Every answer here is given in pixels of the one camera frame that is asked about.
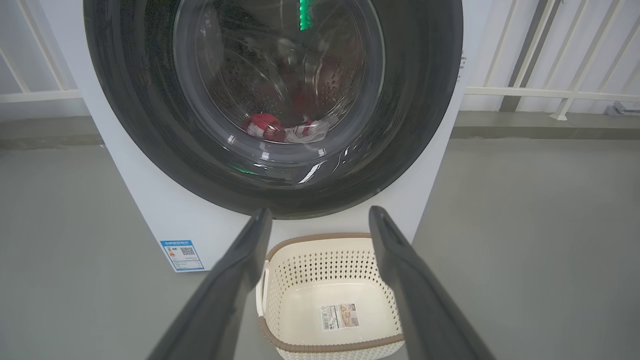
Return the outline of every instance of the brown basket rim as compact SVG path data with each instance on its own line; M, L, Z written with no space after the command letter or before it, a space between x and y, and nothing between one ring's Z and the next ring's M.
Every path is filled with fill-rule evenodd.
M335 233L335 234L317 234L317 235L308 235L308 236L300 236L298 238L293 238L289 240L285 240L277 245L275 245L267 254L266 259L271 262L271 259L280 249L292 245L295 243L301 243L305 241L316 241L316 240L331 240L331 239L348 239L348 238L365 238L371 239L370 233ZM276 348L280 350L284 350L286 352L343 352L343 351L355 351L355 350L364 350L368 348L382 347L385 345L390 345L393 343L397 343L400 341L404 341L404 334L400 333L397 335L389 336L382 339L369 340L369 341L361 341L359 343L351 343L351 344L341 344L341 345L293 345L285 343L284 341L280 341L276 336L269 330L267 326L267 320L264 316L260 316L258 318L258 322L260 323L260 329L262 330L263 335L267 338L267 340L274 344Z

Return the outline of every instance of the green light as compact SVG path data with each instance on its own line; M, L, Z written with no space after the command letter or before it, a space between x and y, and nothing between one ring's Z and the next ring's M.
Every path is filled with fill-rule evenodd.
M309 0L300 0L300 31L305 31L311 27L308 1Z
M234 168L234 169L236 169L236 170L238 170L238 171L240 171L240 172L242 172L244 174L258 175L257 173L255 173L255 172L253 172L251 170L245 170L245 169L243 169L243 168L241 168L240 166L237 166L237 165L231 164L229 166L231 166L232 168Z

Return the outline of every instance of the washing machine door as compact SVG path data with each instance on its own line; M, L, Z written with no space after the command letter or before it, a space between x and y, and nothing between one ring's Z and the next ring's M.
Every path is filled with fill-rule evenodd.
M219 206L318 217L368 199L429 143L461 0L86 0L104 93L167 175Z

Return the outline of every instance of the qr code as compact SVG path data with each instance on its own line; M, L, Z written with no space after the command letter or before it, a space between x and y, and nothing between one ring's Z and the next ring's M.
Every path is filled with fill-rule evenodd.
M196 253L193 252L193 247L181 247L180 250L182 251L182 255L195 255Z

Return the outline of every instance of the basket handle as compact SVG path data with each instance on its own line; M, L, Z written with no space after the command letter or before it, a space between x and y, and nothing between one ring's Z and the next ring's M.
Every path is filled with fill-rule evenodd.
M255 307L258 311L258 316L264 316L264 308L267 307L267 299L264 297L267 294L269 288L269 261L264 262L264 270L260 281L255 287Z

